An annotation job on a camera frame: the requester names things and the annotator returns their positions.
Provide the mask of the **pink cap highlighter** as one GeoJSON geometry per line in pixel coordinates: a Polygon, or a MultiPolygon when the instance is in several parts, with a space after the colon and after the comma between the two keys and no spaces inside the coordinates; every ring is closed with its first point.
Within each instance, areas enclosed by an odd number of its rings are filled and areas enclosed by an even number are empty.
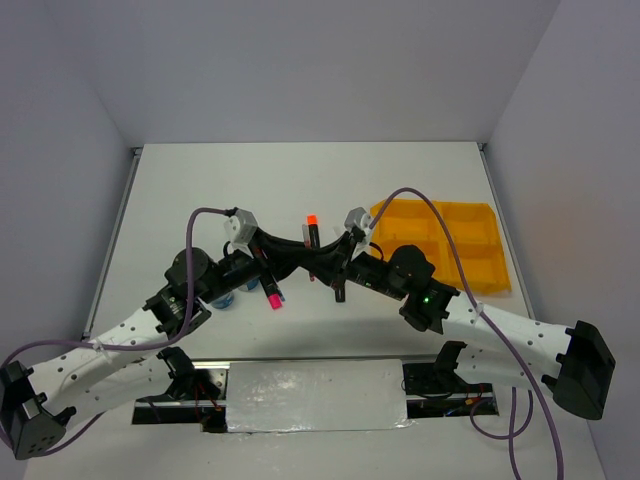
{"type": "Polygon", "coordinates": [[[277,310],[282,307],[282,299],[277,282],[273,276],[269,273],[262,273],[260,275],[260,284],[266,295],[268,303],[273,310],[277,310]]]}

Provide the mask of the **yellow compartment tray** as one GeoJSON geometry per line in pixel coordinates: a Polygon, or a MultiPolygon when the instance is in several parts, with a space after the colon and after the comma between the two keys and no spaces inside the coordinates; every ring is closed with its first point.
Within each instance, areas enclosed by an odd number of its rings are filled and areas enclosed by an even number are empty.
{"type": "Polygon", "coordinates": [[[435,266],[434,277],[462,289],[463,267],[478,296],[506,294],[511,281],[496,215],[486,203],[395,199],[377,223],[372,241],[386,259],[403,245],[415,245],[435,266]]]}

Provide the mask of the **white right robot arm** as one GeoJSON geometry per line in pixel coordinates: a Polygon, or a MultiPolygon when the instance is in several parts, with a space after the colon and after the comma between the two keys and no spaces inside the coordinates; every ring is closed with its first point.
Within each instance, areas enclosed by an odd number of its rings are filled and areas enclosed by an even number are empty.
{"type": "Polygon", "coordinates": [[[434,369],[442,389],[457,391],[465,383],[539,388],[577,417],[602,418],[616,362],[596,326],[549,324],[472,300],[437,281],[414,245],[383,261],[365,252],[351,257],[337,241],[307,252],[301,265],[332,288],[351,281],[399,299],[409,325],[442,335],[434,369]]]}

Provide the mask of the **blue pen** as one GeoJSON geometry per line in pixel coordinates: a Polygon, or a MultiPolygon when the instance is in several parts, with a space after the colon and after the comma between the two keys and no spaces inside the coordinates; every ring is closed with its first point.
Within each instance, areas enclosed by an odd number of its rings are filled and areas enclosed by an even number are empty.
{"type": "Polygon", "coordinates": [[[282,303],[284,303],[286,301],[285,296],[284,296],[282,290],[280,289],[279,285],[277,285],[277,284],[276,284],[276,292],[277,292],[277,294],[279,296],[280,301],[282,303]]]}

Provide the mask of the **orange cap highlighter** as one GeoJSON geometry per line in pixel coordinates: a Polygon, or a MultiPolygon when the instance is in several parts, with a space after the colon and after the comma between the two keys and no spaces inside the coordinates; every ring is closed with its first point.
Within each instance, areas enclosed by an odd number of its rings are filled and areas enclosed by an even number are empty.
{"type": "Polygon", "coordinates": [[[310,214],[306,217],[306,228],[308,237],[308,246],[312,249],[320,247],[320,236],[318,228],[317,216],[310,214]]]}

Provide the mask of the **blue cap highlighter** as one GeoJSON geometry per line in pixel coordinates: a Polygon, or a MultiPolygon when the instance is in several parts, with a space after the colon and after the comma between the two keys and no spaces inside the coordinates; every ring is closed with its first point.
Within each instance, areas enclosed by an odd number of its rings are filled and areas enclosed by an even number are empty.
{"type": "Polygon", "coordinates": [[[337,303],[344,303],[346,301],[345,286],[339,286],[334,290],[334,298],[337,303]]]}

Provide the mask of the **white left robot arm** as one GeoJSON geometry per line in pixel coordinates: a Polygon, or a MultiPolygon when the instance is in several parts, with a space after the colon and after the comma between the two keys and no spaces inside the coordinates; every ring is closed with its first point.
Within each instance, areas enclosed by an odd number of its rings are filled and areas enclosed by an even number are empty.
{"type": "Polygon", "coordinates": [[[33,366],[10,355],[1,367],[1,428],[14,458],[52,455],[68,446],[77,424],[89,426],[130,400],[197,391],[205,380],[177,344],[210,318],[209,305],[264,278],[277,306],[277,281],[314,254],[262,230],[220,261],[189,245],[166,271],[166,285],[112,329],[33,366]]]}

